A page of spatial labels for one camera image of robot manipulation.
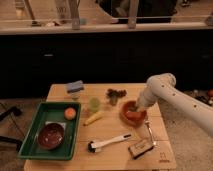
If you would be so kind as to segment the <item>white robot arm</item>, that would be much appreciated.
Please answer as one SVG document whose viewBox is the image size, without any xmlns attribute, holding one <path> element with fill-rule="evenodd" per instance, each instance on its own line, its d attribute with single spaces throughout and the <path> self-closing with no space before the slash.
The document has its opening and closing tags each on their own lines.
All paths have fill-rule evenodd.
<svg viewBox="0 0 213 171">
<path fill-rule="evenodd" d="M 147 110 L 159 98 L 182 110 L 209 136 L 213 137 L 213 108 L 180 92 L 175 88 L 176 78 L 171 73 L 154 75 L 147 79 L 146 87 L 137 98 L 138 111 Z"/>
</svg>

